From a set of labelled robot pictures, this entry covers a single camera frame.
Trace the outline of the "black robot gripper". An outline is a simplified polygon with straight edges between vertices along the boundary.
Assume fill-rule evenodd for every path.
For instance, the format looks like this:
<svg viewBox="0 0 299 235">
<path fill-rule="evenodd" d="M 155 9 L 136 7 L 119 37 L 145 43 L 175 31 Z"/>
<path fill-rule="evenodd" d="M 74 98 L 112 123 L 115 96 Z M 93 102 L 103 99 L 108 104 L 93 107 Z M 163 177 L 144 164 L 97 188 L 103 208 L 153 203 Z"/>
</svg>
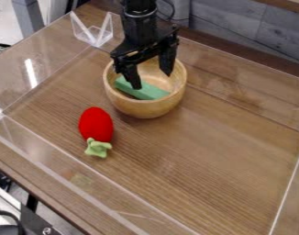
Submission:
<svg viewBox="0 0 299 235">
<path fill-rule="evenodd" d="M 133 17 L 121 13 L 124 40 L 111 52 L 115 71 L 121 73 L 135 90 L 141 89 L 137 72 L 139 63 L 152 57 L 159 58 L 159 69 L 172 74 L 179 45 L 177 30 L 173 23 L 157 22 L 155 14 Z"/>
</svg>

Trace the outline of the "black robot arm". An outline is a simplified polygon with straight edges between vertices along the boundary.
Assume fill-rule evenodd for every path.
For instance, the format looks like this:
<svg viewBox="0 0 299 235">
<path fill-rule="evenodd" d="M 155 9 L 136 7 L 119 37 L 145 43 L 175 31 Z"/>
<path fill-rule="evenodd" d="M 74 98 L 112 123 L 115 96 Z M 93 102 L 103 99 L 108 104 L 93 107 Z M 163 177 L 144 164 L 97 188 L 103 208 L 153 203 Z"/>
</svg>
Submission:
<svg viewBox="0 0 299 235">
<path fill-rule="evenodd" d="M 121 0 L 124 39 L 111 52 L 115 71 L 135 90 L 141 89 L 137 65 L 157 57 L 159 69 L 172 74 L 179 45 L 179 27 L 157 23 L 157 0 Z"/>
</svg>

